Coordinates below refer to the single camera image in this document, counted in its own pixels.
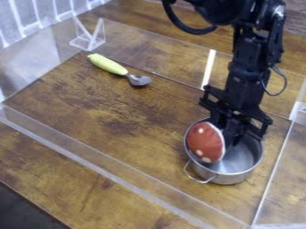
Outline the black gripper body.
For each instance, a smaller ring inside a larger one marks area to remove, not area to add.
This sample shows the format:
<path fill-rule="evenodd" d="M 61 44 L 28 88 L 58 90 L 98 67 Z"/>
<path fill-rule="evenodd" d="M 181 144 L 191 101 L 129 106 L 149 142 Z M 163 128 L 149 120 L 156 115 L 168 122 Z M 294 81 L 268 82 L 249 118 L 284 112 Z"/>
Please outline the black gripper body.
<path fill-rule="evenodd" d="M 248 71 L 243 67 L 231 66 L 224 89 L 205 85 L 203 97 L 199 99 L 204 108 L 209 111 L 217 110 L 227 118 L 232 115 L 248 116 L 251 121 L 245 131 L 259 139 L 265 135 L 267 126 L 272 124 L 271 118 L 259 108 L 268 78 L 267 68 Z"/>

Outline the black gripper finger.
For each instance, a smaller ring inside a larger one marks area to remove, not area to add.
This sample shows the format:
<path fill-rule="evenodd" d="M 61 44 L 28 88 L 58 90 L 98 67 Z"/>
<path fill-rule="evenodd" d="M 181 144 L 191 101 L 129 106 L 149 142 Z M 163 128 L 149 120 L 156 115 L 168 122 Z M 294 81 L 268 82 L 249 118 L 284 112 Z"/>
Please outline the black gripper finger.
<path fill-rule="evenodd" d="M 227 128 L 227 115 L 217 110 L 209 111 L 209 122 L 220 129 L 221 132 L 225 132 Z"/>
<path fill-rule="evenodd" d="M 236 145 L 245 133 L 251 118 L 243 114 L 232 115 L 225 120 L 223 129 L 224 145 Z"/>

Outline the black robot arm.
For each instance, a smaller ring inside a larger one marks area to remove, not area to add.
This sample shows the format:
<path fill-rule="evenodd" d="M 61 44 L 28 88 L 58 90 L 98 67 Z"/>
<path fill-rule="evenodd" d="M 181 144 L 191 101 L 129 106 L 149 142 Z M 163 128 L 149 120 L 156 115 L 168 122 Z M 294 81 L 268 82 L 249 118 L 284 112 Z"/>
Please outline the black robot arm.
<path fill-rule="evenodd" d="M 203 87 L 199 104 L 209 110 L 209 122 L 221 130 L 224 143 L 235 145 L 244 133 L 257 138 L 272 120 L 260 110 L 267 82 L 283 54 L 282 35 L 286 20 L 283 0 L 184 0 L 209 23 L 204 29 L 188 27 L 176 17 L 176 0 L 161 0 L 164 12 L 184 32 L 204 35 L 221 25 L 233 28 L 232 61 L 223 89 Z"/>

